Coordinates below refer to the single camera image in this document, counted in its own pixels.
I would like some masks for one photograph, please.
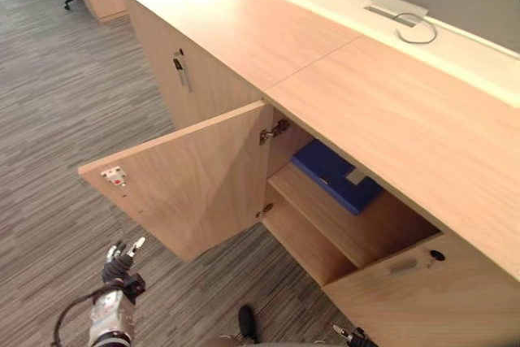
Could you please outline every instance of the black cable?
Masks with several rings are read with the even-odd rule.
[[[82,297],[77,298],[73,302],[67,305],[67,307],[62,311],[62,313],[59,315],[58,320],[56,321],[56,324],[54,325],[54,340],[50,344],[51,347],[63,347],[61,340],[59,339],[59,329],[62,326],[62,322],[65,319],[65,316],[69,312],[70,309],[72,309],[74,306],[80,304],[83,301],[87,301],[89,298],[100,296],[104,293],[111,292],[113,290],[122,290],[121,286],[108,284],[106,286],[103,286],[102,288],[99,288],[98,290],[94,290],[93,292],[86,294]]]

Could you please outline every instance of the blue binder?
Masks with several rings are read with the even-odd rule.
[[[301,148],[292,162],[353,215],[358,215],[383,190],[369,177],[358,184],[347,179],[355,166],[346,162],[320,140]]]

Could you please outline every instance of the door hinge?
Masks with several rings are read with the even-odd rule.
[[[285,132],[287,129],[291,127],[291,123],[288,121],[288,119],[281,119],[276,123],[276,126],[273,127],[271,130],[263,129],[260,132],[260,145],[264,145],[267,140],[270,140],[271,138],[275,138]]]
[[[265,205],[263,207],[263,209],[257,213],[257,219],[259,219],[260,217],[263,217],[265,215],[265,213],[267,213],[273,207],[275,207],[275,206],[272,203],[268,203],[267,205]]]

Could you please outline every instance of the black shoe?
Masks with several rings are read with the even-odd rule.
[[[247,305],[238,311],[238,326],[243,337],[248,337],[254,344],[258,343],[257,321],[254,319],[253,310]]]

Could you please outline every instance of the floor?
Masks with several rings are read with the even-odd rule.
[[[172,126],[128,20],[100,25],[71,7],[0,0],[2,346],[49,345],[61,309],[100,285],[110,243],[142,234],[135,345],[236,333],[246,302],[263,340],[338,343],[331,325],[347,320],[262,225],[183,263],[76,174]],[[67,318],[65,345],[86,345],[88,310]]]

